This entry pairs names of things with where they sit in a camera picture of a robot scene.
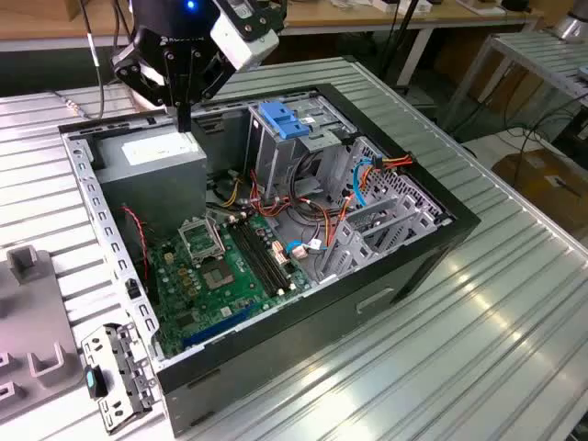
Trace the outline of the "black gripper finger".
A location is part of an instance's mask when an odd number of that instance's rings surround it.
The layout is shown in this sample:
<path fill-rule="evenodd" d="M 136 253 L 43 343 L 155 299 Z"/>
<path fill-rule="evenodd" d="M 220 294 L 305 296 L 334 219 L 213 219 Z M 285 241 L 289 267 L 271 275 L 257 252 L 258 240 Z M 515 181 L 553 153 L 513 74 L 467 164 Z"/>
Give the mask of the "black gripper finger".
<path fill-rule="evenodd" d="M 144 62 L 132 43 L 116 51 L 110 60 L 116 78 L 139 96 L 141 103 L 164 107 L 177 131 L 183 133 L 184 101 L 175 96 L 169 78 Z"/>
<path fill-rule="evenodd" d="M 191 131 L 192 107 L 211 100 L 235 73 L 231 62 L 219 52 L 206 58 L 192 51 L 183 103 L 183 132 Z"/>

